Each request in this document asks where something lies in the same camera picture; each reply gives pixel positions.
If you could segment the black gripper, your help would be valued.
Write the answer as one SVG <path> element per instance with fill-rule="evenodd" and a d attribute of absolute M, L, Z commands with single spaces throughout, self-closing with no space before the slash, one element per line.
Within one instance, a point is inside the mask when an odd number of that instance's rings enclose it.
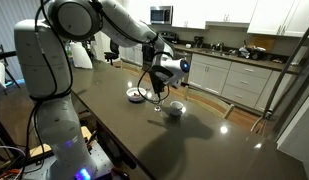
<path fill-rule="evenodd" d="M 170 72 L 162 66 L 154 65 L 150 68 L 149 75 L 154 93 L 157 94 L 158 99 L 160 99 L 160 93 L 164 91 L 165 87 L 163 80 L 170 77 Z"/>

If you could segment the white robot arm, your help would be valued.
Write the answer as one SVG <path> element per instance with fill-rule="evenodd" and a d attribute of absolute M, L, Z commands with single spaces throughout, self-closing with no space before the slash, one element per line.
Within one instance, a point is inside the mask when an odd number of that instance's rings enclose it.
<path fill-rule="evenodd" d="M 114 0 L 52 0 L 38 11 L 44 14 L 42 20 L 26 19 L 15 25 L 14 42 L 35 103 L 30 119 L 56 157 L 43 179 L 92 180 L 98 165 L 86 147 L 71 101 L 73 79 L 63 42 L 83 41 L 101 31 L 122 47 L 147 44 L 154 49 L 150 70 L 160 87 L 177 87 L 190 65 L 184 59 L 176 60 L 169 42 L 132 19 Z"/>

